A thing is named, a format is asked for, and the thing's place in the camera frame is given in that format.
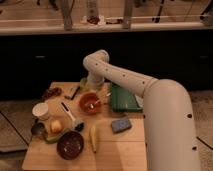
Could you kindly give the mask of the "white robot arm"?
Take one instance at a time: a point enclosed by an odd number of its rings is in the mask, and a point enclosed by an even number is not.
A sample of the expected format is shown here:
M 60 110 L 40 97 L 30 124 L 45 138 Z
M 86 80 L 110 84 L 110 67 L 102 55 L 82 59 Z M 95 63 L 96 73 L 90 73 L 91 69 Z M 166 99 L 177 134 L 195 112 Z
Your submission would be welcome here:
M 201 171 L 192 102 L 180 83 L 111 65 L 104 50 L 84 57 L 83 66 L 89 86 L 108 79 L 143 99 L 147 171 Z

